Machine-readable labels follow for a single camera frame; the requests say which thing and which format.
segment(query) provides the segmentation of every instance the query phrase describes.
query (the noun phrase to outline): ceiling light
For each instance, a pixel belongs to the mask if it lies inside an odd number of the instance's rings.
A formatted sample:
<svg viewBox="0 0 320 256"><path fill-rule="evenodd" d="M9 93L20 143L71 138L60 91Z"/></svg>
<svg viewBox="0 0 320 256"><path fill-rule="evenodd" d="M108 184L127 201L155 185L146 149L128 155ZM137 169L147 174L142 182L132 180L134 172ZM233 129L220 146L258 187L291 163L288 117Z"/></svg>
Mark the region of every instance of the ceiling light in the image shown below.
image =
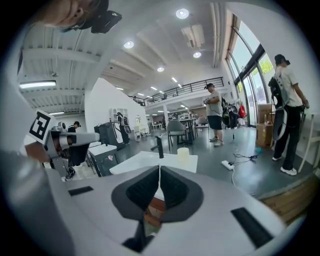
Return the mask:
<svg viewBox="0 0 320 256"><path fill-rule="evenodd" d="M134 47L134 45L135 45L134 42L129 40L124 44L124 48L130 49L130 48Z"/></svg>
<svg viewBox="0 0 320 256"><path fill-rule="evenodd" d="M26 82L21 83L21 89L27 89L32 87L43 87L43 86L56 86L56 81L42 81L42 82Z"/></svg>
<svg viewBox="0 0 320 256"><path fill-rule="evenodd" d="M56 113L50 113L49 115L61 115L61 114L64 114L65 112L56 112Z"/></svg>
<svg viewBox="0 0 320 256"><path fill-rule="evenodd" d="M189 11L187 9L180 9L177 10L175 15L179 18L179 19L185 19L189 16Z"/></svg>
<svg viewBox="0 0 320 256"><path fill-rule="evenodd" d="M194 58L200 58L201 57L201 52L196 52L194 55L193 55Z"/></svg>

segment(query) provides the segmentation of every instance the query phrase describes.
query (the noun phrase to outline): gray floor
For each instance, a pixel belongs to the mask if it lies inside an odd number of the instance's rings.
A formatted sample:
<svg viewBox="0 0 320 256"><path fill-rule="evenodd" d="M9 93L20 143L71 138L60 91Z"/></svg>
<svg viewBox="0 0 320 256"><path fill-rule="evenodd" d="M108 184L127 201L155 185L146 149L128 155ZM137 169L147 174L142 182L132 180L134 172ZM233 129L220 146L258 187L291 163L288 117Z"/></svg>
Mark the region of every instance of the gray floor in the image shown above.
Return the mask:
<svg viewBox="0 0 320 256"><path fill-rule="evenodd" d="M161 135L164 153L169 152L167 132L158 130L153 132L151 136L142 138L141 142L130 140L130 144L117 152L119 162L123 162L134 156L140 151L150 152L151 148L156 145L156 138L153 136ZM198 137L188 148L191 155L198 156L197 173L222 180L224 182L232 182L232 171L227 170L221 162L227 160L234 161L234 154L243 156L256 155L256 130L253 128L241 127L234 130L224 130L224 146L214 147L213 143L208 140L208 130L198 131ZM210 131L210 138L213 137L213 131ZM173 138L172 154L177 154L177 142ZM273 151L269 148L263 148L255 161L241 163L235 167L233 181L235 185L253 195L256 198L278 194L282 190L300 183L313 172L311 164L305 163L301 173L296 176L290 176L280 171L283 160L273 162L271 160ZM247 158L237 158L236 162L243 162ZM296 156L294 161L295 168L301 163L301 158Z"/></svg>

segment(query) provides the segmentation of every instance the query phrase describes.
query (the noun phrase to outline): black railing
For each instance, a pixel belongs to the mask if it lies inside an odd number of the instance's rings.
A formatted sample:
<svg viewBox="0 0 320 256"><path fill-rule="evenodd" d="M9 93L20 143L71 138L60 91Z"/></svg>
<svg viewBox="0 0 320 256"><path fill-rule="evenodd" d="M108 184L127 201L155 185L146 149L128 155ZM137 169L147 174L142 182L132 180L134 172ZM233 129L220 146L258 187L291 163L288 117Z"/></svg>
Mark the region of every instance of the black railing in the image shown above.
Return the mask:
<svg viewBox="0 0 320 256"><path fill-rule="evenodd" d="M189 84L183 85L181 87L172 88L170 90L164 91L163 93L161 93L161 92L157 93L150 98L145 98L143 100L144 101L143 103L145 106L147 106L152 103L164 101L166 99L173 98L173 97L176 97L179 95L185 95L185 94L195 93L198 91L203 91L203 90L205 90L205 86L209 83L214 84L214 86L217 88L224 86L224 82L222 80L222 77L216 77L216 78L212 78L212 79L189 83Z"/></svg>
<svg viewBox="0 0 320 256"><path fill-rule="evenodd" d="M145 106L145 100L143 98L137 98L137 97L132 97L132 96L128 96L129 98L131 98L134 102L136 102L137 104L139 104L140 106Z"/></svg>

